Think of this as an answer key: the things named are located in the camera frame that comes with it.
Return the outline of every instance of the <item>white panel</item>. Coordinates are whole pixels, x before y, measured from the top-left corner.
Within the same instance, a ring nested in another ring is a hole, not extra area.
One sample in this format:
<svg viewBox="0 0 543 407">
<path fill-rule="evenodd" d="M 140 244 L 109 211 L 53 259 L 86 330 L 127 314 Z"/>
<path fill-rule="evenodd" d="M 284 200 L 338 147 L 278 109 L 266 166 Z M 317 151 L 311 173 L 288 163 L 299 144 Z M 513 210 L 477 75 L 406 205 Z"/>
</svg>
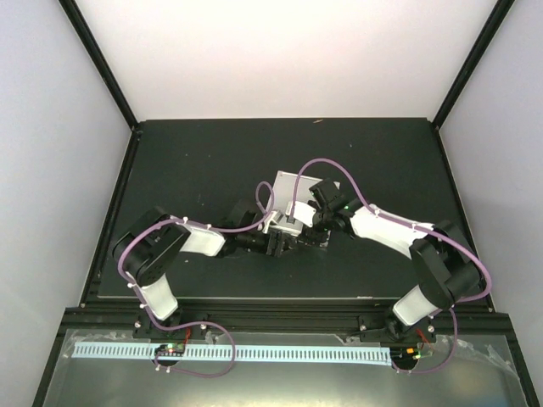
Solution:
<svg viewBox="0 0 543 407">
<path fill-rule="evenodd" d="M 442 134 L 475 242 L 543 397 L 543 2 L 515 2 Z"/>
<path fill-rule="evenodd" d="M 32 404 L 129 130 L 59 3 L 0 2 L 2 405 Z"/>
<path fill-rule="evenodd" d="M 495 0 L 78 0 L 140 120 L 433 118 Z"/>
</svg>

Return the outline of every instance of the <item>black table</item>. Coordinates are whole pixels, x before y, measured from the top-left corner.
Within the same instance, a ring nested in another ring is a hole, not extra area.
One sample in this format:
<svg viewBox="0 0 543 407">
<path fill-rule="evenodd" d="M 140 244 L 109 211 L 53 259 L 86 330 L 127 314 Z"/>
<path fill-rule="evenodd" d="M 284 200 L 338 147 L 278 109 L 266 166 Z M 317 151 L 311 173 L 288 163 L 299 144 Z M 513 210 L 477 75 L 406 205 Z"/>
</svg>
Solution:
<svg viewBox="0 0 543 407">
<path fill-rule="evenodd" d="M 465 220 L 438 136 L 426 119 L 152 120 L 143 124 L 113 241 L 142 213 L 214 223 L 259 181 L 298 172 L 308 160 L 338 161 L 367 199 L 414 220 Z M 326 164 L 308 176 L 331 177 Z M 108 254 L 100 298 L 133 296 Z M 168 270 L 178 298 L 398 298 L 416 284 L 411 262 L 372 241 L 334 232 L 326 249 L 301 248 L 280 259 L 238 251 L 230 259 L 180 254 Z"/>
</svg>

